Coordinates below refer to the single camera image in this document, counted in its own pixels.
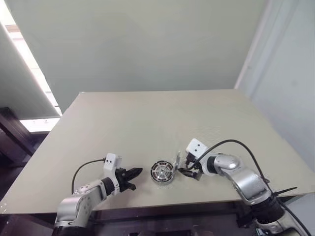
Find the black cable tie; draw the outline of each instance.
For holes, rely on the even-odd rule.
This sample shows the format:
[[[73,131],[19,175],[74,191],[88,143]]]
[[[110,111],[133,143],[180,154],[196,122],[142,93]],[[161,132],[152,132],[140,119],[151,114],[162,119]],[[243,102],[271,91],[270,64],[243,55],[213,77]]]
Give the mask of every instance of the black cable tie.
[[[288,188],[288,189],[285,189],[285,190],[281,190],[281,191],[279,191],[279,192],[274,192],[273,195],[274,195],[275,197],[277,197],[277,196],[279,196],[279,194],[282,194],[282,193],[291,191],[291,190],[293,190],[293,189],[297,189],[297,187]]]

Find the silver robot arm segment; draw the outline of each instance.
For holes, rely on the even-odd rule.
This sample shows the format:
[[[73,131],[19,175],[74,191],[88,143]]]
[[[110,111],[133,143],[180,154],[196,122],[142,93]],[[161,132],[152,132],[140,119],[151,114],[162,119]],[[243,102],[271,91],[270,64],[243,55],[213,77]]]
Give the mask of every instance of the silver robot arm segment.
[[[207,150],[207,146],[193,139],[186,149],[188,153],[186,168],[180,168],[179,171],[196,180],[200,180],[202,174],[208,176],[219,174],[227,177],[243,202],[251,207],[252,216],[258,227],[268,233],[286,235],[287,232],[287,235],[293,233],[298,233],[300,236],[308,235],[280,205],[265,181],[245,166],[239,157],[210,152],[197,163],[196,160]],[[189,166],[192,165],[195,171],[189,170]]]
[[[129,183],[137,177],[142,168],[128,171],[120,168],[121,157],[109,153],[104,161],[104,178],[85,184],[61,201],[57,210],[57,218],[53,236],[86,236],[86,230],[92,210],[109,195],[117,195],[127,189],[135,190]]]

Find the round metal part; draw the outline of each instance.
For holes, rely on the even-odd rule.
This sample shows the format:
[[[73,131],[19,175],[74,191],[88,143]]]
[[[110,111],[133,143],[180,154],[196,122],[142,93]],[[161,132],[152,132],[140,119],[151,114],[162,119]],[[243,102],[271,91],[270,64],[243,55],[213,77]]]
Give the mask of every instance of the round metal part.
[[[169,184],[174,175],[174,167],[167,161],[158,161],[151,168],[151,177],[158,184]]]

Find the gray wall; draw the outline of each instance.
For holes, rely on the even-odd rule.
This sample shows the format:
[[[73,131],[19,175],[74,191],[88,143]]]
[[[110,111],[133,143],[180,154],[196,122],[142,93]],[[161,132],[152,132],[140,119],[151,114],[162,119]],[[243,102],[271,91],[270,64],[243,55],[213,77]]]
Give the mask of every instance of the gray wall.
[[[232,89],[264,0],[6,0],[62,111],[81,91]]]
[[[252,99],[314,171],[315,1],[287,1],[279,9],[273,25],[279,18],[286,18],[283,34],[274,40],[274,50],[268,57],[262,58],[263,53],[254,55],[239,89]],[[272,30],[269,33],[269,39],[275,35]],[[269,50],[266,42],[268,39],[262,37],[261,52]],[[315,235],[315,195],[307,195],[289,206]]]
[[[9,107],[19,119],[59,116],[1,24],[0,107]]]

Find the table surface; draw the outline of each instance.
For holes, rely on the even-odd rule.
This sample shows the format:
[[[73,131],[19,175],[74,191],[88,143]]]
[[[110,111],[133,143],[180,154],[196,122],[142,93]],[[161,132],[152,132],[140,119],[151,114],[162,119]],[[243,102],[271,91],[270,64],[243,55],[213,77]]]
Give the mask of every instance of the table surface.
[[[177,173],[167,186],[153,183],[151,166],[173,162],[192,138],[208,146],[237,139],[252,150],[274,190],[297,186],[283,196],[315,192],[315,173],[237,90],[89,92],[67,109],[0,203],[2,213],[56,212],[70,196],[71,179],[83,163],[108,152],[123,157],[122,167],[142,167],[131,181],[135,191],[109,196],[96,209],[164,206],[239,200],[227,179],[200,181]],[[247,152],[225,144],[218,152],[240,156],[256,170]],[[102,177],[102,163],[84,167],[75,187]]]

